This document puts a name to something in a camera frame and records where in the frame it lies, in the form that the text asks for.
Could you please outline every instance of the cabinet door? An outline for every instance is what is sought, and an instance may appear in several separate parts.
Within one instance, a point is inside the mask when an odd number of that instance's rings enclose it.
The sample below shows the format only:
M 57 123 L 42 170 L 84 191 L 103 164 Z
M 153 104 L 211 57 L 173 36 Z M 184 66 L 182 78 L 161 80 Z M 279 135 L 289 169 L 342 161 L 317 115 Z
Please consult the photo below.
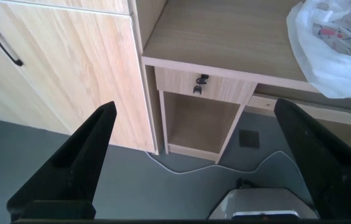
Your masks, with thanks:
M 66 127 L 1 49 L 0 120 L 68 133 Z
M 154 150 L 129 16 L 0 2 L 0 32 L 24 62 L 19 69 L 71 131 L 114 101 L 110 143 Z

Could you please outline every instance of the desk top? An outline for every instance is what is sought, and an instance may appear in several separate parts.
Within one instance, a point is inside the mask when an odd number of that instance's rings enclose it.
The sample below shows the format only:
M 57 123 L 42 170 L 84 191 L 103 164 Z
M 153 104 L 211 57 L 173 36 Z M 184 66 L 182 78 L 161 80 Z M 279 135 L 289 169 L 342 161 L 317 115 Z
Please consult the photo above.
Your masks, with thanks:
M 286 17 L 298 2 L 170 0 L 143 62 L 317 93 L 289 43 Z

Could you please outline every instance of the white cable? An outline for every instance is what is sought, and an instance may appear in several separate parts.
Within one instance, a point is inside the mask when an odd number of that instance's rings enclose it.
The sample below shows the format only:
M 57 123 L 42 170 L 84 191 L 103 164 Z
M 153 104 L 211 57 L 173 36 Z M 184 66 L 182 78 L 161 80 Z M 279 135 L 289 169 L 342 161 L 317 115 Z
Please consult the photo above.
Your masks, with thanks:
M 194 169 L 194 170 L 188 170 L 188 171 L 184 171 L 184 172 L 177 172 L 177 171 L 174 171 L 168 167 L 166 167 L 163 163 L 159 162 L 157 159 L 153 158 L 152 155 L 150 155 L 148 152 L 145 152 L 147 154 L 147 156 L 149 158 L 151 158 L 155 163 L 159 164 L 159 166 L 163 167 L 165 170 L 173 173 L 173 174 L 177 174 L 177 175 L 181 175 L 181 174 L 190 174 L 190 173 L 193 173 L 193 172 L 197 172 L 197 171 L 200 171 L 200 170 L 204 170 L 204 169 L 208 169 L 208 168 L 211 168 L 211 167 L 220 167 L 220 168 L 223 168 L 223 169 L 226 169 L 226 170 L 230 170 L 230 171 L 233 171 L 233 172 L 238 172 L 238 173 L 242 173 L 242 174 L 252 174 L 254 172 L 256 172 L 260 167 L 261 165 L 264 164 L 265 161 L 267 161 L 270 157 L 274 156 L 275 154 L 277 153 L 281 153 L 283 154 L 284 156 L 286 156 L 293 164 L 294 166 L 296 167 L 297 171 L 300 173 L 300 170 L 299 168 L 297 167 L 296 163 L 294 163 L 294 161 L 286 154 L 284 153 L 283 151 L 276 151 L 276 152 L 273 152 L 271 155 L 269 155 L 267 158 L 265 158 L 263 161 L 260 162 L 260 164 L 258 165 L 258 167 L 255 169 L 255 170 L 252 170 L 252 171 L 241 171 L 241 170 L 236 170 L 236 169 L 232 169 L 232 168 L 229 168 L 229 167 L 225 167 L 225 166 L 221 166 L 221 165 L 209 165 L 209 166 L 205 166 L 205 167 L 202 167 L 202 168 L 198 168 L 198 169 Z

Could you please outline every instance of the open shelf compartment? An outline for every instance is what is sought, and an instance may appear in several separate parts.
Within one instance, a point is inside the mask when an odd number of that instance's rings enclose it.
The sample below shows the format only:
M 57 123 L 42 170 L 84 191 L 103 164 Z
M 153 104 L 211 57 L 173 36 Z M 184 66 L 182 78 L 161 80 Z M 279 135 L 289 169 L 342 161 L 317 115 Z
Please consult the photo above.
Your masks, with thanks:
M 161 91 L 166 152 L 219 160 L 241 105 Z

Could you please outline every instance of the white plastic bag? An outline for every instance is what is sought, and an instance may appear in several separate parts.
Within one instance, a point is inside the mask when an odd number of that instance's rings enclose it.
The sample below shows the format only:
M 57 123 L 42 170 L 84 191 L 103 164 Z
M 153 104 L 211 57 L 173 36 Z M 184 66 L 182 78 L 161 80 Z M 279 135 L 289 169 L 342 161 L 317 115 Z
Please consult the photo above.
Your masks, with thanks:
M 306 0 L 287 18 L 293 54 L 328 98 L 351 97 L 351 0 Z

